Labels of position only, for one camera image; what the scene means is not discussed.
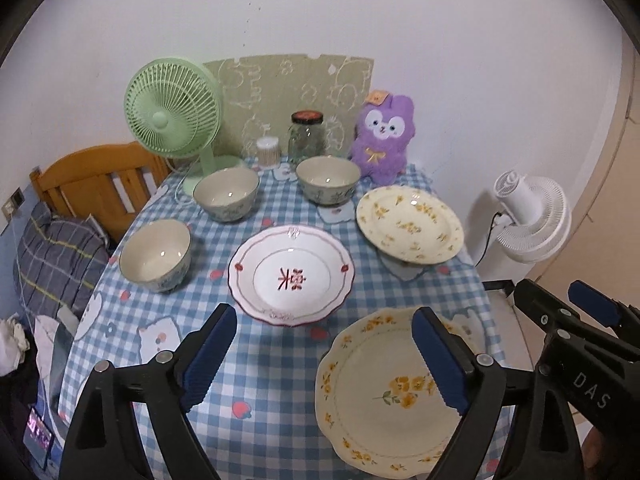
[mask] fan base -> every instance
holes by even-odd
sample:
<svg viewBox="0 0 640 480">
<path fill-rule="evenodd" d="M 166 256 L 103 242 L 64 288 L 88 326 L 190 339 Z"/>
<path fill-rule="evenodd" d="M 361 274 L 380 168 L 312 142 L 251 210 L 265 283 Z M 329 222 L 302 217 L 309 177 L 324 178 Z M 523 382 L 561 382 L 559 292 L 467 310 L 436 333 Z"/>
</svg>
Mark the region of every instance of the fan base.
<svg viewBox="0 0 640 480">
<path fill-rule="evenodd" d="M 219 155 L 213 157 L 216 165 L 215 171 L 224 170 L 226 168 L 236 168 L 236 167 L 246 167 L 244 161 L 233 155 Z M 196 189 L 198 183 L 210 175 L 210 173 L 204 173 L 202 171 L 202 166 L 200 165 L 200 161 L 197 161 L 187 173 L 187 176 L 184 177 L 184 181 L 182 183 L 182 190 L 188 196 L 193 196 L 193 190 Z"/>
</svg>

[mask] chair backrest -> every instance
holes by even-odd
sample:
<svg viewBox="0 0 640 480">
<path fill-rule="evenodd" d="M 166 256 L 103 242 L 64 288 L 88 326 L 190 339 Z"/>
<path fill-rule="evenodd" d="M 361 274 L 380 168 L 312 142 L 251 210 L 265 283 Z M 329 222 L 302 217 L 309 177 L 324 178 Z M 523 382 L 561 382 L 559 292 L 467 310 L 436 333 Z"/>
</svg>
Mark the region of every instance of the chair backrest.
<svg viewBox="0 0 640 480">
<path fill-rule="evenodd" d="M 82 219 L 92 214 L 112 238 L 120 241 L 149 200 L 145 168 L 153 175 L 156 186 L 169 174 L 164 159 L 137 142 L 105 144 L 71 153 L 43 173 L 33 171 L 30 178 L 40 199 L 58 214 Z M 118 193 L 116 176 L 133 212 L 127 211 Z"/>
</svg>

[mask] fan stand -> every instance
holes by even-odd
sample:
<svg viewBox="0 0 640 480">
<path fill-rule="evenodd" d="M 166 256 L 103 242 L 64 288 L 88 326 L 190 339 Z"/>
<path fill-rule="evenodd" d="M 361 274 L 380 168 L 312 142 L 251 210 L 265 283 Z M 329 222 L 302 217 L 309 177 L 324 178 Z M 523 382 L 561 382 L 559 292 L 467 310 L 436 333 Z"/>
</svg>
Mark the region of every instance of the fan stand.
<svg viewBox="0 0 640 480">
<path fill-rule="evenodd" d="M 241 158 L 233 155 L 214 155 L 213 149 L 207 146 L 200 152 L 199 160 L 194 163 L 184 177 L 182 190 L 186 195 L 193 197 L 193 190 L 203 178 L 216 171 L 238 166 L 246 166 Z"/>
</svg>

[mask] plate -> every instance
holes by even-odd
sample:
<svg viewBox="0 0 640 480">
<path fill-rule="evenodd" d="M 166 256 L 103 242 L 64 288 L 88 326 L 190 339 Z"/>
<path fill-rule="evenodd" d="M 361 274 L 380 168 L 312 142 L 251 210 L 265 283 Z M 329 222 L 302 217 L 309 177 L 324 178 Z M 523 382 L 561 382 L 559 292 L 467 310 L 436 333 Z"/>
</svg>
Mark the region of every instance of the plate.
<svg viewBox="0 0 640 480">
<path fill-rule="evenodd" d="M 456 214 L 423 189 L 373 189 L 358 202 L 356 218 L 372 244 L 383 253 L 412 264 L 446 262 L 465 243 Z"/>
<path fill-rule="evenodd" d="M 251 317 L 273 325 L 319 321 L 351 291 L 349 251 L 329 233 L 305 225 L 266 229 L 229 263 L 229 289 Z"/>
<path fill-rule="evenodd" d="M 316 375 L 316 419 L 338 456 L 382 478 L 429 473 L 460 421 L 411 336 L 416 308 L 384 308 L 343 330 Z M 440 318 L 479 353 L 459 325 Z"/>
</svg>

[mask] purple plush toy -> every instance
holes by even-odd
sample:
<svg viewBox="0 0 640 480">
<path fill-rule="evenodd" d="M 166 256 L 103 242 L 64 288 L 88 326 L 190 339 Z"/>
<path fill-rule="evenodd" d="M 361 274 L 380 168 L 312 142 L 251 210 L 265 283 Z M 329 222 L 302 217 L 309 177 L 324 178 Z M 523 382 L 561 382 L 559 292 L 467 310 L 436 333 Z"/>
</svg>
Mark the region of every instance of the purple plush toy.
<svg viewBox="0 0 640 480">
<path fill-rule="evenodd" d="M 362 176 L 379 186 L 393 184 L 406 167 L 406 147 L 415 135 L 414 102 L 406 95 L 389 95 L 380 106 L 367 104 L 356 125 L 351 160 Z"/>
</svg>

